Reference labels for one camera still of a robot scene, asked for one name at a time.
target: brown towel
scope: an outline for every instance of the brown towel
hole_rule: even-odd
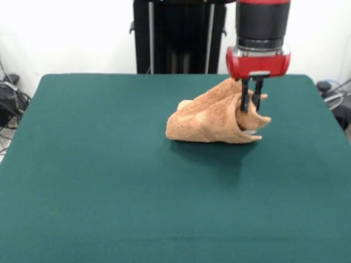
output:
[[[270,122],[256,112],[250,100],[248,112],[240,111],[241,82],[228,78],[194,100],[183,100],[167,121],[166,137],[193,142],[245,144],[260,140],[248,130],[257,130]]]

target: cable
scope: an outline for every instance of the cable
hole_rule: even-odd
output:
[[[344,97],[344,96],[351,96],[351,92],[335,94],[333,96],[330,96],[330,97],[324,99],[324,102],[328,102],[328,101],[331,101],[331,100],[334,100],[334,99],[337,99],[340,97]]]
[[[10,80],[11,84],[13,84],[11,77],[6,73],[4,65],[2,64],[1,54],[0,54],[0,68],[1,68],[2,72],[4,72],[4,75]]]
[[[337,87],[335,87],[335,88],[332,88],[331,90],[328,90],[328,91],[326,92],[326,95],[329,95],[329,94],[331,94],[331,93],[337,91],[338,89],[343,88],[345,85],[347,85],[347,84],[350,83],[350,82],[351,82],[351,78],[348,79],[347,81],[345,81],[344,83],[342,83],[341,85],[339,85],[339,86],[337,86]]]
[[[5,153],[3,153],[3,152],[7,151],[7,149],[8,149],[8,147],[7,147],[7,148],[2,149],[2,150],[0,151],[0,155],[5,155]]]
[[[335,103],[334,105],[329,107],[329,110],[334,110],[337,107],[339,107],[341,105],[341,103],[344,101],[344,96],[340,97],[339,101],[337,103]]]

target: green tablecloth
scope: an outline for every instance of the green tablecloth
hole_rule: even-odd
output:
[[[226,76],[49,75],[0,166],[0,262],[350,262],[351,148],[312,81],[250,145],[165,138]]]

